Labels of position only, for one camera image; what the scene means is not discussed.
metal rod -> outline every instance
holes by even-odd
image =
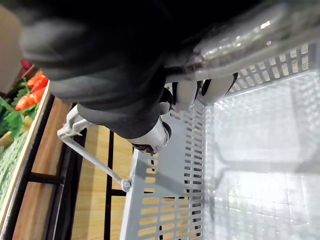
[[[103,170],[106,174],[110,175],[117,183],[122,186],[122,179],[109,167],[104,165],[98,158],[87,152],[80,144],[75,142],[69,136],[61,137],[61,140],[68,145],[71,149],[75,150],[78,154],[83,156],[85,159],[96,165],[98,168]]]

green vegetable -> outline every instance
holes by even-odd
[[[6,132],[9,131],[9,125],[8,122],[4,119],[6,116],[8,116],[8,113],[3,115],[3,118],[0,117],[0,138],[5,135]]]
[[[24,95],[29,94],[30,91],[26,88],[20,89],[18,91],[18,94],[16,95],[16,97],[13,99],[13,102],[11,103],[12,107],[16,107],[17,102],[20,100],[20,98],[22,98]]]
[[[27,109],[22,111],[22,114],[24,116],[28,115],[32,120],[35,120],[38,108],[39,108],[39,104],[37,104],[35,106],[28,107]]]
[[[24,147],[27,135],[28,132],[25,132],[6,149],[0,147],[0,209],[6,197],[12,174],[16,168],[17,160]]]
[[[24,126],[24,116],[19,111],[13,111],[4,118],[8,123],[8,130],[13,138],[20,136],[20,130]]]
[[[4,107],[9,113],[15,112],[16,110],[2,97],[0,97],[0,106]]]

wooden floor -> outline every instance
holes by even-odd
[[[107,164],[110,132],[98,126],[87,131],[85,148]],[[114,135],[113,170],[122,178],[128,178],[132,166],[132,146],[125,139]],[[113,189],[121,186],[112,181]],[[82,162],[79,190],[72,230],[73,240],[103,240],[105,230],[107,175],[91,164]],[[123,209],[126,198],[113,196],[111,199],[110,238],[120,238]]]

red tomato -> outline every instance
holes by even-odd
[[[16,103],[15,110],[21,111],[21,110],[27,109],[35,104],[36,104],[35,101],[30,97],[29,94],[27,94],[27,95],[24,95],[23,97],[21,97],[20,100]]]
[[[35,83],[35,85],[33,85],[30,93],[33,93],[35,91],[38,91],[40,89],[45,88],[47,86],[48,82],[49,82],[49,79],[46,76],[42,75],[42,78],[40,80],[38,80]]]
[[[34,77],[30,78],[30,80],[26,84],[28,84],[28,86],[35,85],[36,82],[42,78],[43,74],[44,73],[42,72],[42,70],[38,71],[38,73]]]
[[[30,98],[33,100],[35,104],[40,103],[42,96],[44,95],[46,88],[43,87],[37,91],[34,91],[32,94],[30,94]]]

robotic hand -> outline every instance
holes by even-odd
[[[181,11],[179,2],[112,2],[107,9],[78,5],[72,12],[68,10],[74,8],[72,1],[4,0],[1,4],[19,18],[24,57],[49,77],[51,93],[77,103],[59,132],[61,137],[91,124],[102,125],[136,149],[155,154],[171,137],[170,126],[160,116],[172,104],[177,110],[188,110],[198,95],[204,103],[212,103],[233,83],[234,78],[227,76],[203,85],[201,81],[173,83],[172,94],[165,88],[167,50],[209,25],[203,20],[193,26],[193,18]],[[203,14],[208,7],[199,4],[201,11],[196,11],[192,2],[187,6],[201,19],[212,17]],[[181,13],[187,17],[177,17]],[[123,24],[115,23],[122,19],[119,15],[126,16]],[[181,24],[180,19],[192,24]]]

